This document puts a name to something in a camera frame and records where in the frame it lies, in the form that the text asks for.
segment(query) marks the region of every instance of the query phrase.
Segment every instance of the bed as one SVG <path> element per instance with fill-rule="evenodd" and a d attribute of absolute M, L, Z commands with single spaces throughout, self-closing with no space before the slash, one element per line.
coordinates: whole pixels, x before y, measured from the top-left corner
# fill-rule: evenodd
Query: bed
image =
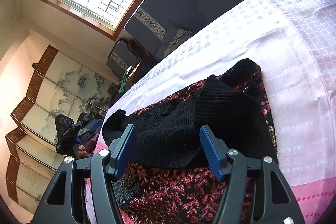
<path fill-rule="evenodd" d="M 279 167 L 306 223 L 315 223 L 336 193 L 335 51 L 336 0 L 244 0 L 156 65 L 105 120 L 118 109 L 129 115 L 249 58 L 263 72 Z M 103 148 L 100 135 L 95 152 Z M 90 195 L 87 209 L 95 223 Z"/>

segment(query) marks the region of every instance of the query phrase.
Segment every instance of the metal screw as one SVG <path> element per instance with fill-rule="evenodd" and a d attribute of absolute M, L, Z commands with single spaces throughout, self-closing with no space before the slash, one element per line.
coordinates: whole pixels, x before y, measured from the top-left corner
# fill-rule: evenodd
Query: metal screw
<path fill-rule="evenodd" d="M 266 156 L 265 158 L 264 158 L 264 161 L 266 161 L 267 163 L 271 163 L 273 160 L 272 160 L 272 158 L 271 157 L 269 157 L 269 156 Z"/>
<path fill-rule="evenodd" d="M 107 150 L 107 149 L 103 149 L 103 150 L 100 150 L 99 151 L 99 155 L 100 156 L 106 156 L 106 155 L 108 155 L 109 154 L 109 151 Z"/>
<path fill-rule="evenodd" d="M 294 224 L 294 220 L 291 217 L 287 217 L 284 221 L 283 224 Z"/>
<path fill-rule="evenodd" d="M 73 157 L 68 156 L 64 159 L 64 162 L 68 164 L 69 162 L 72 162 L 72 160 L 73 160 Z"/>
<path fill-rule="evenodd" d="M 229 150 L 229 154 L 230 154 L 231 156 L 237 156 L 237 155 L 238 155 L 238 151 L 235 150 L 235 149 L 230 149 L 230 150 Z"/>

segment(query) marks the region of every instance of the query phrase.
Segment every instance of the green object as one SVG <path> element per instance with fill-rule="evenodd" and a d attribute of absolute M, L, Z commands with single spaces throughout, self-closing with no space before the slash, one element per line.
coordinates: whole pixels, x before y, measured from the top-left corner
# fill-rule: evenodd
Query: green object
<path fill-rule="evenodd" d="M 132 66 L 128 67 L 128 69 L 125 71 L 124 76 L 123 76 L 123 80 L 121 81 L 120 84 L 120 90 L 118 90 L 118 93 L 120 95 L 123 95 L 125 93 L 125 87 L 126 87 L 126 82 L 127 82 L 127 76 L 129 75 L 131 69 L 133 69 Z"/>

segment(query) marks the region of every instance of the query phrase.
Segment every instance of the window frame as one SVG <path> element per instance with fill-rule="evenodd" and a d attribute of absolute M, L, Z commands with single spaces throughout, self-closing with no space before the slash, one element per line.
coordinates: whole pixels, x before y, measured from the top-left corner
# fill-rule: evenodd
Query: window frame
<path fill-rule="evenodd" d="M 67 1 L 67 0 L 62 0 L 62 1 L 60 0 L 41 0 L 41 1 L 79 20 L 80 22 L 93 28 L 97 32 L 100 32 L 101 34 L 105 35 L 111 40 L 116 41 L 122 29 L 124 29 L 129 19 L 133 16 L 135 11 L 138 9 L 138 7 L 141 5 L 141 3 L 144 0 L 133 0 L 132 3 L 128 6 L 128 8 L 125 10 L 121 20 L 119 21 L 117 26 L 115 26 L 114 30 L 108 27 L 107 22 L 100 19 L 96 15 L 94 14 L 91 14 L 90 16 L 86 15 L 86 13 L 89 13 L 89 11 L 85 12 L 83 8 L 77 5 L 76 5 L 76 8 L 72 7 L 71 5 L 74 5 L 74 4 L 71 3 L 70 1 Z"/>

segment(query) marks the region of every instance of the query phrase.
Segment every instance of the black garment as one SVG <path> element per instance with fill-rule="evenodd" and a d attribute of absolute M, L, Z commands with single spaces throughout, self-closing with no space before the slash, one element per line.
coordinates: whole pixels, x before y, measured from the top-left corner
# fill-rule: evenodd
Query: black garment
<path fill-rule="evenodd" d="M 247 157 L 276 158 L 265 117 L 248 86 L 257 74 L 257 64 L 249 59 L 238 62 L 219 79 L 211 75 L 204 86 L 183 101 L 161 102 L 135 117 L 125 111 L 113 113 L 103 126 L 105 143 L 120 138 L 128 124 L 137 128 L 132 162 L 158 168 L 206 166 L 200 146 L 199 129 L 208 124 L 216 138 L 223 139 Z M 234 89 L 244 82 L 243 90 Z"/>

